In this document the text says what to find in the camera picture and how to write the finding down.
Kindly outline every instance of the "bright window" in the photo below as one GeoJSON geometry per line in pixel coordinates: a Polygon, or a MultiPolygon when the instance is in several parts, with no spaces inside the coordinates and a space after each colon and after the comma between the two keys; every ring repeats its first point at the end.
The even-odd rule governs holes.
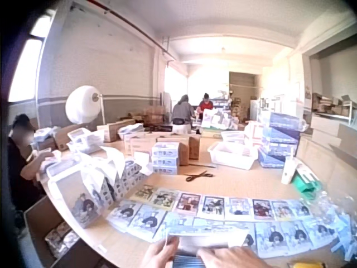
{"type": "Polygon", "coordinates": [[[165,70],[165,92],[170,94],[172,107],[187,94],[187,77],[172,67],[165,70]]]}
{"type": "Polygon", "coordinates": [[[38,61],[50,26],[51,17],[41,16],[28,35],[12,80],[9,102],[20,102],[35,97],[38,61]]]}

